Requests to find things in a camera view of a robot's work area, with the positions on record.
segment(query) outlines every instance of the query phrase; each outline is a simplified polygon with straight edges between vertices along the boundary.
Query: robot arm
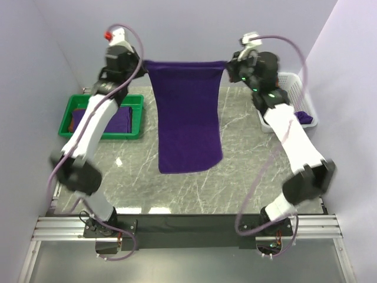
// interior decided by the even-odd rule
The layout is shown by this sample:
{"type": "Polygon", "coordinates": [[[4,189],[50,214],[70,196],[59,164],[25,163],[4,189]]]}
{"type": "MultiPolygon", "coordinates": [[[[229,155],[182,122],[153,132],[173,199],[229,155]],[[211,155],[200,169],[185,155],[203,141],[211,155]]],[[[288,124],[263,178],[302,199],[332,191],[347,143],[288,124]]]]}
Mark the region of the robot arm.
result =
{"type": "MultiPolygon", "coordinates": [[[[123,28],[106,32],[105,38],[109,40],[105,56],[106,66],[100,71],[98,81],[91,89],[91,97],[84,116],[62,150],[52,152],[50,162],[56,167],[63,158],[67,157],[57,171],[58,181],[78,197],[84,198],[97,217],[104,222],[112,221],[110,225],[116,225],[115,209],[107,202],[103,193],[97,191],[102,176],[91,161],[108,122],[128,94],[128,86],[114,93],[109,99],[106,95],[130,78],[140,58],[128,43],[123,28]]],[[[143,76],[146,72],[142,65],[135,78],[143,76]]]]}
{"type": "Polygon", "coordinates": [[[282,193],[262,208],[262,222],[275,221],[306,201],[327,192],[335,164],[326,161],[315,149],[295,116],[288,94],[278,86],[279,59],[271,52],[258,52],[258,34],[245,34],[244,47],[227,63],[230,81],[243,81],[252,91],[254,106],[273,129],[287,154],[292,177],[284,182],[282,193]]]}

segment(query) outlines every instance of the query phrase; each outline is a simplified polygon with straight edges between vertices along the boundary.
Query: marble table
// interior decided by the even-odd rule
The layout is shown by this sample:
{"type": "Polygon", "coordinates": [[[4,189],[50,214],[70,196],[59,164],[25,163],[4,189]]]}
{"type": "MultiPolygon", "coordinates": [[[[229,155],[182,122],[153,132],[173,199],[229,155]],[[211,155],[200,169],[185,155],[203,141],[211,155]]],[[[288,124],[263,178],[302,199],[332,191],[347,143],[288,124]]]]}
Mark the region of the marble table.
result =
{"type": "MultiPolygon", "coordinates": [[[[261,131],[248,88],[220,87],[223,160],[206,172],[179,175],[158,171],[157,109],[151,87],[131,87],[130,94],[144,96],[140,139],[101,141],[94,157],[103,175],[100,190],[118,213],[237,213],[260,168],[279,145],[274,134],[261,131]]],[[[246,212],[259,213],[281,192],[290,173],[281,151],[264,172],[246,212]]],[[[74,201],[75,196],[63,189],[55,211],[69,209],[74,201]]],[[[299,212],[322,213],[320,199],[302,205],[299,212]]]]}

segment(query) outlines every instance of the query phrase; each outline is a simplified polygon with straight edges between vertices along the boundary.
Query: gray floor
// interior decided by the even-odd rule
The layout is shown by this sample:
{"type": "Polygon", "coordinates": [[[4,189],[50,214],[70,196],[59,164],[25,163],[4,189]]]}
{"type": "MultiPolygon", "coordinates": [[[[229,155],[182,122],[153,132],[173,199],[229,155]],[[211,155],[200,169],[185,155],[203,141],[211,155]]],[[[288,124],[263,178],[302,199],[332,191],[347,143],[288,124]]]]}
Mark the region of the gray floor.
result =
{"type": "Polygon", "coordinates": [[[262,259],[238,248],[151,249],[120,262],[95,257],[93,242],[43,242],[34,283],[342,283],[329,240],[297,240],[281,257],[262,259]]]}
{"type": "MultiPolygon", "coordinates": [[[[279,144],[274,134],[262,133],[250,90],[220,88],[224,158],[206,172],[180,175],[158,171],[157,109],[151,88],[130,88],[132,93],[145,99],[143,135],[134,141],[102,141],[95,155],[94,163],[103,173],[101,190],[108,200],[120,213],[237,213],[252,181],[279,144]]],[[[289,175],[288,159],[280,152],[263,174],[246,212],[257,213],[270,203],[289,175]]],[[[57,212],[69,209],[74,201],[62,190],[57,212]]],[[[303,205],[299,212],[322,213],[320,201],[303,205]]]]}

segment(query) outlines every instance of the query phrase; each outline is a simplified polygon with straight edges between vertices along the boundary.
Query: purple towel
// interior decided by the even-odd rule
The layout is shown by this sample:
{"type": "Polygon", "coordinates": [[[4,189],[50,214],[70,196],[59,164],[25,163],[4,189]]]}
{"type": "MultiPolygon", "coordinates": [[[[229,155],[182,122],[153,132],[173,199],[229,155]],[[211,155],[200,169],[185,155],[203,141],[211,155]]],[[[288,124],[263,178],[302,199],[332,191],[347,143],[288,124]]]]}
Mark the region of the purple towel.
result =
{"type": "Polygon", "coordinates": [[[295,113],[295,115],[301,125],[311,124],[313,121],[313,117],[306,114],[305,111],[298,111],[295,113]]]}
{"type": "MultiPolygon", "coordinates": [[[[76,131],[82,117],[84,116],[85,109],[76,109],[72,112],[74,121],[73,131],[76,131]]],[[[114,114],[108,122],[104,133],[131,133],[132,127],[132,108],[121,107],[114,114]]]]}
{"type": "Polygon", "coordinates": [[[158,112],[161,173],[208,170],[223,158],[217,116],[225,62],[146,61],[158,112]]]}

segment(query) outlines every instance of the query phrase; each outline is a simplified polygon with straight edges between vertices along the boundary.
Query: red object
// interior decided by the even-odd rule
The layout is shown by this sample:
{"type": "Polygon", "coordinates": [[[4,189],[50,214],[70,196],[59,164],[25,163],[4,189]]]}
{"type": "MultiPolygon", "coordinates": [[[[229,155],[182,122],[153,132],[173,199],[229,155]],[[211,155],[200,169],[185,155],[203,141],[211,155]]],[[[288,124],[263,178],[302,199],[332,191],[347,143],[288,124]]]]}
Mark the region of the red object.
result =
{"type": "Polygon", "coordinates": [[[113,38],[113,35],[111,34],[111,32],[107,31],[107,32],[105,32],[105,38],[107,40],[111,41],[112,38],[113,38]]]}

